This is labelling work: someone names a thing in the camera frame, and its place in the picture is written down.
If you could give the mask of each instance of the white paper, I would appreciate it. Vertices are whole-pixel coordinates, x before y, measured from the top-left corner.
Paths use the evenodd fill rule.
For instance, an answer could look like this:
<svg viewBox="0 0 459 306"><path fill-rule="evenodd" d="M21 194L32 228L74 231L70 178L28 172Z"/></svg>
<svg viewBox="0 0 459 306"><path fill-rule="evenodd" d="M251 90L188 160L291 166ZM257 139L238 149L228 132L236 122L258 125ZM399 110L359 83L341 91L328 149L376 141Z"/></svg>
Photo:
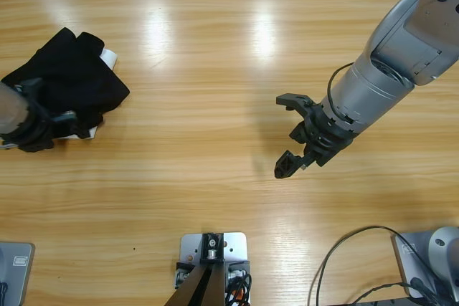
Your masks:
<svg viewBox="0 0 459 306"><path fill-rule="evenodd" d="M100 58L102 59L102 61L104 61L104 63L111 70L113 70L113 67L115 66L116 60L118 58L118 55L115 54L114 52L112 52L111 50L104 48L103 51L102 51L102 54L100 55ZM95 131L97 129L98 129L97 127L94 127L94 128L91 128L89 130L90 137L88 139L93 139L95 137ZM60 139L79 139L79 137L77 137L76 135L70 135L70 136L66 136L64 138L60 138Z"/></svg>

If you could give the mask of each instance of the black towel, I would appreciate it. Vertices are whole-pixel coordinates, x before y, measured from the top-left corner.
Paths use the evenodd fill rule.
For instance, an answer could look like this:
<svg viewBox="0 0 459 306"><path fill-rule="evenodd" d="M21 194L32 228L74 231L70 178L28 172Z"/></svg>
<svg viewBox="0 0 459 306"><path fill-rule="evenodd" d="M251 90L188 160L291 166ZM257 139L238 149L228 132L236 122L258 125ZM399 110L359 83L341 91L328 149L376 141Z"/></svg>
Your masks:
<svg viewBox="0 0 459 306"><path fill-rule="evenodd" d="M24 66L2 82L10 87L41 78L37 102L51 115L75 111L84 128L103 121L103 113L118 107L129 89L99 58L104 43L83 32L78 38L67 28L58 32Z"/></svg>

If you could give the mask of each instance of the wooden table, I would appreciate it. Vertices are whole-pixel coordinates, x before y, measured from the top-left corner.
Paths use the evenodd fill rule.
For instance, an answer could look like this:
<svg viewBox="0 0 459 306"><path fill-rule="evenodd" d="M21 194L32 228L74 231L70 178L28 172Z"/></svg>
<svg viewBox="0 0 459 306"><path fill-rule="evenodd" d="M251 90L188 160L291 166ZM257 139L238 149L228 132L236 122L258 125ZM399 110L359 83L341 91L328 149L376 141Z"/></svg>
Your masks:
<svg viewBox="0 0 459 306"><path fill-rule="evenodd" d="M325 167L273 177L302 150L275 97L321 100L396 1L0 0L2 75L66 26L117 52L132 92L95 140L0 153L0 238L37 246L26 306L161 306L181 236L203 231L246 233L254 306L303 306L346 232L459 225L459 65ZM400 280L390 235L367 232L332 256L321 304Z"/></svg>

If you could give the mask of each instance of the black cable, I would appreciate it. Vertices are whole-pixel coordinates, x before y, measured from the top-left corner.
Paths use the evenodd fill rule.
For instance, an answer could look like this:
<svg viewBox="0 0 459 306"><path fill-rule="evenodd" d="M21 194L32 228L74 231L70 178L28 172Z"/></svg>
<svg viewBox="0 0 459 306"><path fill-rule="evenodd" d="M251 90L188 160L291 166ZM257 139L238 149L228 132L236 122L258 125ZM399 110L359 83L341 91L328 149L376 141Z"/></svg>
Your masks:
<svg viewBox="0 0 459 306"><path fill-rule="evenodd" d="M8 285L5 282L0 282L0 306L5 305L5 295L8 290Z"/></svg>
<svg viewBox="0 0 459 306"><path fill-rule="evenodd" d="M368 297L372 292L376 292L377 290L382 290L383 288L390 288L390 287L393 287L393 286L413 288L412 285L409 285L409 284L404 283L404 282L387 283L385 285L381 285L381 286L378 286L378 287L375 287L375 288L371 288L370 290L368 290L367 292L365 292L364 294L359 296L357 299L355 299L354 302L352 302L350 305L355 305L356 303L358 303L363 298Z"/></svg>
<svg viewBox="0 0 459 306"><path fill-rule="evenodd" d="M335 72L333 72L333 74L332 74L331 77L330 77L330 80L328 81L328 85L327 85L327 98L328 98L328 102L330 103L331 111L333 111L333 114L335 114L337 118L339 118L340 120L343 120L343 121L348 121L348 119L346 119L346 118L344 117L344 115L341 114L341 113L335 108L335 105L333 104L333 99L331 98L331 83L333 82L333 79L335 79L336 75L337 75L341 70L344 70L346 67L352 66L353 64L354 64L353 62L350 62L350 63L348 63L348 64L345 64L343 67L338 68Z"/></svg>
<svg viewBox="0 0 459 306"><path fill-rule="evenodd" d="M345 236L343 236L340 240L338 240L330 249L330 251L328 251L327 255L325 256L325 259L323 259L323 263L322 263L322 268L321 268L321 273L320 273L320 276L319 276L319 279L318 279L318 282L317 282L317 292L316 292L316 306L318 306L318 301L319 301L319 293L321 291L321 284L322 284L322 279L323 279L323 273L325 272L325 267L326 267L326 264L327 264L327 261L330 259L330 256L331 254L333 254L333 252L341 245L343 244L343 242L345 242L347 239L351 238L352 236L355 236L356 234L359 234L363 231L368 231L369 229L385 229L389 232L392 232L393 234L395 234L396 236L398 236L400 238L400 240L402 240L410 249L411 251L415 254L415 256L419 259L419 261L425 266L425 268L428 270L428 272L435 278L437 279L438 281L440 281L444 287L445 287L445 290L449 290L448 287L445 285L445 283L434 273L434 271L432 270L432 268L422 259L422 257L416 252L415 248L400 234L398 233L397 231L393 230L393 229L390 229L389 227L386 227L386 226L378 226L378 225L375 225L375 226L368 226L368 227L363 227L361 229L357 229L356 231L353 231Z"/></svg>
<svg viewBox="0 0 459 306"><path fill-rule="evenodd" d="M224 299L224 305L232 306L233 304L236 303L239 306L250 306L249 298L250 298L250 288L251 287L252 287L252 276L250 274L246 274L243 277L235 277L234 279L232 279L231 283L228 285L227 296ZM241 291L243 292L242 298L237 299Z"/></svg>

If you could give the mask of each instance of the robotic arm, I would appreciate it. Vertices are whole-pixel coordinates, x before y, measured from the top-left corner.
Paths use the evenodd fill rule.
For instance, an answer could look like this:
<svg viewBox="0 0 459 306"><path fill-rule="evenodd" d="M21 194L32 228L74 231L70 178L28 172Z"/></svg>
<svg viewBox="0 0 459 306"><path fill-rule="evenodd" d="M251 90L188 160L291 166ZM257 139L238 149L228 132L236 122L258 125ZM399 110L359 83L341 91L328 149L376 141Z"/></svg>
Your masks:
<svg viewBox="0 0 459 306"><path fill-rule="evenodd" d="M276 103L304 121L290 134L305 143L304 156L286 151L276 178L292 176L314 161L323 166L410 93L437 79L459 58L459 0L400 0L370 37L362 55L315 104L285 94Z"/></svg>

